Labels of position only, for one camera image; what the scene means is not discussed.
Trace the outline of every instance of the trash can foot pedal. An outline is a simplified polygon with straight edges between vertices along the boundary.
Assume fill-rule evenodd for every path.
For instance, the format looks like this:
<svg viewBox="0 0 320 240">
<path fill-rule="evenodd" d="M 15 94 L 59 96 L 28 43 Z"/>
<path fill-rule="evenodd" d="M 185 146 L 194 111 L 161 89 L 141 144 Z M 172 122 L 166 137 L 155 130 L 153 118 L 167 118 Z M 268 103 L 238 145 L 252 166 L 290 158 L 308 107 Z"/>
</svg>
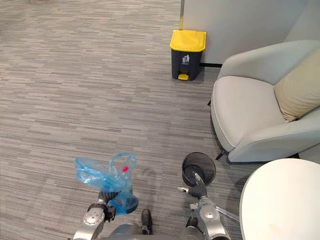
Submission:
<svg viewBox="0 0 320 240">
<path fill-rule="evenodd" d="M 182 74 L 179 74 L 178 79 L 183 81 L 188 81 L 189 76 L 187 74 L 182 73 Z"/>
</svg>

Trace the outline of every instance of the chair leg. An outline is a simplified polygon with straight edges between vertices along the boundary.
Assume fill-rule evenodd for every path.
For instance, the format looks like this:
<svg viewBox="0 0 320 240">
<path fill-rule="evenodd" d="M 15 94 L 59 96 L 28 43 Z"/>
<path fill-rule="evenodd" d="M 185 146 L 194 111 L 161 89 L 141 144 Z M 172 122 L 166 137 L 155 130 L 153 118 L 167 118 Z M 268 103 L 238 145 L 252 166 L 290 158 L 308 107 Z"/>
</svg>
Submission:
<svg viewBox="0 0 320 240">
<path fill-rule="evenodd" d="M 220 154 L 215 158 L 215 160 L 219 160 L 225 153 L 226 153 L 226 150 L 222 150 Z"/>
</svg>

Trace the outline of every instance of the black baseboard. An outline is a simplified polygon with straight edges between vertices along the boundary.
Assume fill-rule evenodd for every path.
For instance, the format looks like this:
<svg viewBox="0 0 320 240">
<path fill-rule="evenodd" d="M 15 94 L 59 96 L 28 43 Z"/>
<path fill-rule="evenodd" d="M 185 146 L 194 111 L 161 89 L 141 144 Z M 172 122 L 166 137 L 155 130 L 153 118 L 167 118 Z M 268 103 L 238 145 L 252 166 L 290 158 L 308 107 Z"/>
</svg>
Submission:
<svg viewBox="0 0 320 240">
<path fill-rule="evenodd" d="M 200 62 L 200 67 L 221 68 L 222 64 Z"/>
<path fill-rule="evenodd" d="M 295 154 L 293 154 L 293 155 L 291 155 L 291 156 L 288 156 L 287 158 L 288 158 L 288 159 L 299 159 L 300 156 L 299 156 L 299 153 L 295 153 Z"/>
</svg>

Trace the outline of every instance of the yellow trash can lid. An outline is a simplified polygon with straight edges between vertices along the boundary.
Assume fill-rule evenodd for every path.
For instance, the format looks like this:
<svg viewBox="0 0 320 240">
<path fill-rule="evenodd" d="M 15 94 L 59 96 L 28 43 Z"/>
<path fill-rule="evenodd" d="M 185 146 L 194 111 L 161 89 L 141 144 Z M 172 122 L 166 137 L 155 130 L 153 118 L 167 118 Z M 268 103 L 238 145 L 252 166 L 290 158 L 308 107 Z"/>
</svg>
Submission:
<svg viewBox="0 0 320 240">
<path fill-rule="evenodd" d="M 173 30 L 170 47 L 181 52 L 201 52 L 206 48 L 206 32 Z"/>
</svg>

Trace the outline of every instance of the wall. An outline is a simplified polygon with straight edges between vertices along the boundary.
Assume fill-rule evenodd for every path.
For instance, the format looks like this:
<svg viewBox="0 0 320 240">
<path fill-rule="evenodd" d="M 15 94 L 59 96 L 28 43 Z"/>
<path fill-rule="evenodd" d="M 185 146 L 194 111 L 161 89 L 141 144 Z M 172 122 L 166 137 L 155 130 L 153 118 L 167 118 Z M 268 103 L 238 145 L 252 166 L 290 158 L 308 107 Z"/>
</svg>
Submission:
<svg viewBox="0 0 320 240">
<path fill-rule="evenodd" d="M 282 43 L 309 0 L 185 0 L 183 29 L 207 32 L 201 62 Z"/>
<path fill-rule="evenodd" d="M 308 3 L 285 42 L 294 40 L 320 40 L 320 0 Z"/>
</svg>

